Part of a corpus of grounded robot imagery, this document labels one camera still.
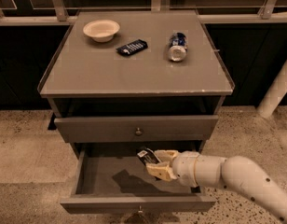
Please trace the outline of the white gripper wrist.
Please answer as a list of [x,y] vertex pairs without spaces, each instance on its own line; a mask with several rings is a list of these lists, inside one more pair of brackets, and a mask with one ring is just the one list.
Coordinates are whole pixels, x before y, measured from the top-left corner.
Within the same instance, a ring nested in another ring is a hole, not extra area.
[[198,182],[195,178],[195,165],[199,154],[197,152],[178,150],[156,150],[160,163],[147,163],[148,174],[163,181],[178,180],[183,186],[196,188]]

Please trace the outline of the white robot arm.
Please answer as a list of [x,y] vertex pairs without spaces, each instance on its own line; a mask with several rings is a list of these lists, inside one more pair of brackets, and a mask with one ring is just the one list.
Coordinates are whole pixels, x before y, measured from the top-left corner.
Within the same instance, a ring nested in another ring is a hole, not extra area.
[[168,182],[177,180],[192,188],[202,186],[234,191],[287,224],[287,193],[248,158],[149,149],[141,157],[152,176]]

